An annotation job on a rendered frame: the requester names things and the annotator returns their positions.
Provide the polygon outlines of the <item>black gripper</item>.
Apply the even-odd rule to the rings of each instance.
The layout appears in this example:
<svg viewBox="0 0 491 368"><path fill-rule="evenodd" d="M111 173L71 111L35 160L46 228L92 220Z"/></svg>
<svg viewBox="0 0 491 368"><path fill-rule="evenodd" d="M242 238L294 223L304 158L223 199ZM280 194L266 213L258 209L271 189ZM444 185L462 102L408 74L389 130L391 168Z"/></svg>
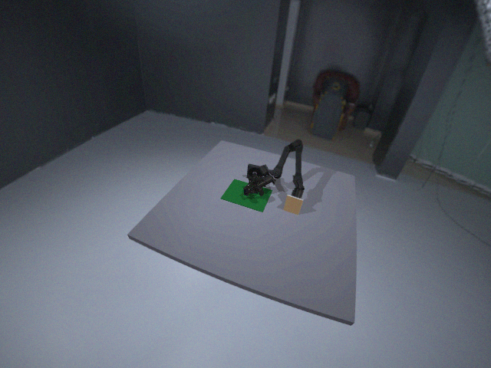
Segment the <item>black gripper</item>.
<svg viewBox="0 0 491 368"><path fill-rule="evenodd" d="M258 194L258 192L259 192L259 195L260 196L263 196L264 195L264 192L263 192L262 187L263 186L265 187L267 185L267 182L265 181L265 179L263 177L261 177L261 178L262 178L263 181L257 185L257 182L254 181L254 179L252 178L252 176L249 176L248 177L249 184L244 189L250 189L250 190L248 190L245 193L257 193Z"/></svg>

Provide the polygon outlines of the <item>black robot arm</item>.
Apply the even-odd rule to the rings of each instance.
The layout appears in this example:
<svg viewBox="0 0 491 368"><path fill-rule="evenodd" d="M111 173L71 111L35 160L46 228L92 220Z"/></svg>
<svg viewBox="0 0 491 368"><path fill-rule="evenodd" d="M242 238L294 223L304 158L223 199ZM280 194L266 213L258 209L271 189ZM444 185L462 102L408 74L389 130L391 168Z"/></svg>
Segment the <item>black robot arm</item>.
<svg viewBox="0 0 491 368"><path fill-rule="evenodd" d="M258 168L258 171L260 172L261 176L264 176L263 178L265 179L267 184L269 184L270 182L273 182L273 184L275 184L276 179L279 179L282 176L283 166L285 165L285 160L288 154L295 151L295 175L292 175L292 181L295 184L295 188L294 190L292 190L291 196L299 199L302 199L302 195L305 190L302 180L302 147L302 141L297 139L295 142L289 144L284 148L278 165L273 170L269 169L266 164ZM272 176L274 176L276 179L274 179ZM262 178L260 176L257 176L256 173L253 173L252 177L257 182L257 185L263 181Z"/></svg>

